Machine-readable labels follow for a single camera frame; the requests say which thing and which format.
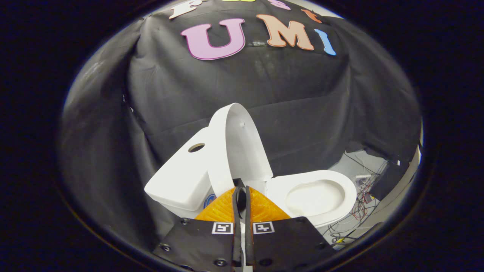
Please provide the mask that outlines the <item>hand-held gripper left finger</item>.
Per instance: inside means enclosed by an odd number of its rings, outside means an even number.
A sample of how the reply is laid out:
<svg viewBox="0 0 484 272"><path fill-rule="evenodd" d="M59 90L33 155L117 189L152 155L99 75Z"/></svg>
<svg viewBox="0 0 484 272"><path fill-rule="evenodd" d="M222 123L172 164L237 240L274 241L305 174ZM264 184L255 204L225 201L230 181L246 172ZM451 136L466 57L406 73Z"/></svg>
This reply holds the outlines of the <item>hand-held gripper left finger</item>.
<svg viewBox="0 0 484 272"><path fill-rule="evenodd" d="M242 179L234 179L229 192L231 220L196 220L179 218L154 248L158 258L180 271L235 272L242 267L241 224L237 201L242 193Z"/></svg>

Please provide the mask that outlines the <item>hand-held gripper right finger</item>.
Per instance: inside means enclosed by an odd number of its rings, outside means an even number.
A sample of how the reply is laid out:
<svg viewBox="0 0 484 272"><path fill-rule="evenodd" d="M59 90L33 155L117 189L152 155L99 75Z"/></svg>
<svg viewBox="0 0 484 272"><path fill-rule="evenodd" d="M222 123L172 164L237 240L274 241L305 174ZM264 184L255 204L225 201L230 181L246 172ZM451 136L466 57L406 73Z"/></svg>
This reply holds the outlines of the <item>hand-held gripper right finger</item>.
<svg viewBox="0 0 484 272"><path fill-rule="evenodd" d="M304 216L291 218L246 186L246 264L254 272L309 272L335 251Z"/></svg>

